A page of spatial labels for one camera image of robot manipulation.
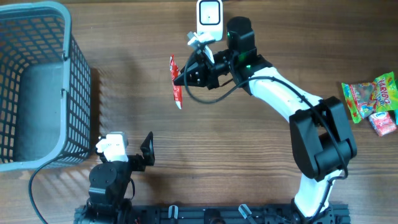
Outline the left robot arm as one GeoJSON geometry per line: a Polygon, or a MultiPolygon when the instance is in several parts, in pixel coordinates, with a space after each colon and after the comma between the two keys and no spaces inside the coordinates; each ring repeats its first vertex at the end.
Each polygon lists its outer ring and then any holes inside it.
{"type": "Polygon", "coordinates": [[[128,138],[124,132],[110,132],[99,137],[96,153],[101,163],[89,174],[89,198],[75,210],[75,223],[140,223],[140,215],[132,208],[132,198],[126,198],[133,172],[144,172],[155,164],[154,135],[149,132],[140,146],[141,154],[128,155],[128,138]]]}

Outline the small red white packet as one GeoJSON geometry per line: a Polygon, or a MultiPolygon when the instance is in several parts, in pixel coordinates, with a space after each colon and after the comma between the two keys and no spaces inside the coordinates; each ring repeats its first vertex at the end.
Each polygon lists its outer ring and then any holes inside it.
{"type": "Polygon", "coordinates": [[[392,133],[397,129],[388,112],[373,113],[369,116],[369,121],[380,137],[392,133]]]}

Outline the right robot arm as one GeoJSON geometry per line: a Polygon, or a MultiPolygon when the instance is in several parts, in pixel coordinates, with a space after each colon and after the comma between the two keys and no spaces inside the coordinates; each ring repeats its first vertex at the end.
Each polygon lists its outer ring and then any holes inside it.
{"type": "Polygon", "coordinates": [[[312,95],[284,78],[258,53],[247,17],[234,17],[225,28],[215,24],[211,32],[190,32],[188,45],[193,52],[174,85],[213,89],[220,86],[221,75],[231,75],[235,88],[266,102],[289,123],[300,187],[288,215],[274,205],[266,222],[349,223],[348,207],[328,201],[334,183],[348,177],[348,164],[357,154],[342,102],[312,95]]]}

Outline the mint green wipes packet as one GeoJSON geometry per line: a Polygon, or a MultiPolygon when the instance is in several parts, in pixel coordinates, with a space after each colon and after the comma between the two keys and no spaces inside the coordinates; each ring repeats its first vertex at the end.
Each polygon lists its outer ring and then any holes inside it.
{"type": "Polygon", "coordinates": [[[398,109],[394,110],[396,125],[398,125],[398,109]]]}

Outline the Haribo gummy candy bag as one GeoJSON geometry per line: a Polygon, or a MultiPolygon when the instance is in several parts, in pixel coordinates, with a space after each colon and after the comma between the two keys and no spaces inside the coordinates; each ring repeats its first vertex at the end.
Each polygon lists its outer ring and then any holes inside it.
{"type": "Polygon", "coordinates": [[[342,83],[341,87],[354,123],[359,123],[373,113],[397,109],[394,72],[385,73],[372,82],[342,83]]]}

